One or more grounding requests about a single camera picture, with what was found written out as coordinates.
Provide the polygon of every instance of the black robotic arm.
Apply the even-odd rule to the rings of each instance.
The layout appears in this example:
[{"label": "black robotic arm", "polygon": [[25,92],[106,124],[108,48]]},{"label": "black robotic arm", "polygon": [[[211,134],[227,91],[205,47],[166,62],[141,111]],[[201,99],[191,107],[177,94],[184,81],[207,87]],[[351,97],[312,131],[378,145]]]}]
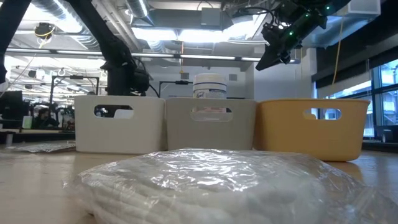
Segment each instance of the black robotic arm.
[{"label": "black robotic arm", "polygon": [[[109,95],[134,95],[144,93],[149,88],[149,76],[146,73],[136,73],[135,63],[127,45],[117,38],[98,14],[91,0],[65,0],[80,16],[87,28],[99,43],[106,63],[101,67],[108,72]],[[0,56],[4,58],[5,51],[21,23],[31,0],[4,0],[0,8],[0,31],[6,38],[0,41]],[[4,59],[0,62],[0,83],[6,75]]]}]

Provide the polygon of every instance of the plastic bag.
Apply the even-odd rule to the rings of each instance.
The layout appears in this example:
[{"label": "plastic bag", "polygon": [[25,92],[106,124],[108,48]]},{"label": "plastic bag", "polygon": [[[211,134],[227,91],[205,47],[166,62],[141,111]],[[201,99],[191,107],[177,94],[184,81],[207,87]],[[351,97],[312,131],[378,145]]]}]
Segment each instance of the plastic bag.
[{"label": "plastic bag", "polygon": [[6,149],[10,149],[13,152],[31,152],[31,153],[40,153],[40,152],[66,152],[66,151],[75,151],[76,144],[70,143],[42,143],[42,144],[33,144],[30,146],[9,146]]},{"label": "plastic bag", "polygon": [[395,223],[398,206],[310,156],[181,149],[86,170],[65,188],[99,223]]}]

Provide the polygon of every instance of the table surface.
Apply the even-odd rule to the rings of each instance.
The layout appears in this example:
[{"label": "table surface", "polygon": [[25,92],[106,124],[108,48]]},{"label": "table surface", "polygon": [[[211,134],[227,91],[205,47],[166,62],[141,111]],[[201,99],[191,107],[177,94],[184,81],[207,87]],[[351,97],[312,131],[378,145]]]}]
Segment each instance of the table surface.
[{"label": "table surface", "polygon": [[[130,157],[78,152],[11,154],[0,146],[1,223],[96,223],[67,197],[63,181],[91,167]],[[329,164],[376,186],[398,203],[398,154],[364,151],[355,161]]]},{"label": "table surface", "polygon": [[17,134],[48,134],[48,133],[59,133],[62,130],[44,130],[44,129],[22,129],[21,133],[19,129],[0,129],[0,132],[15,132]]}]

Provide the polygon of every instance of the white jar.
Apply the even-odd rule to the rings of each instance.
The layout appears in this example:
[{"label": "white jar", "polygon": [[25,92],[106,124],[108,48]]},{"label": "white jar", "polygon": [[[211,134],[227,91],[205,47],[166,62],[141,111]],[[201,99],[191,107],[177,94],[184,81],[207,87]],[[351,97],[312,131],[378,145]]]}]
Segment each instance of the white jar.
[{"label": "white jar", "polygon": [[193,97],[226,99],[226,79],[217,73],[202,73],[193,78]]}]

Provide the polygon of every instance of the plastic container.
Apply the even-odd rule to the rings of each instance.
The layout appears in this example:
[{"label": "plastic container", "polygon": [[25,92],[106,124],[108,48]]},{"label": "plastic container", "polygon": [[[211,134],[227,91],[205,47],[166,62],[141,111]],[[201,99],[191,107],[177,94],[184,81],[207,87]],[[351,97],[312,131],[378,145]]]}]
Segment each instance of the plastic container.
[{"label": "plastic container", "polygon": [[[133,96],[77,96],[76,149],[79,152],[146,154],[165,149],[163,99]],[[114,118],[94,114],[98,105],[128,105]]]},{"label": "plastic container", "polygon": [[22,128],[23,129],[32,128],[32,120],[33,118],[31,116],[24,116],[24,119],[22,120]]},{"label": "plastic container", "polygon": [[[225,113],[195,111],[225,108]],[[251,150],[256,102],[173,98],[166,101],[168,149]]]},{"label": "plastic container", "polygon": [[193,97],[226,99],[226,80],[217,73],[202,73],[193,79]]},{"label": "plastic container", "polygon": [[[323,161],[351,161],[361,153],[368,100],[289,99],[259,103],[254,148],[299,152]],[[339,119],[305,114],[312,108],[338,109]]]}]

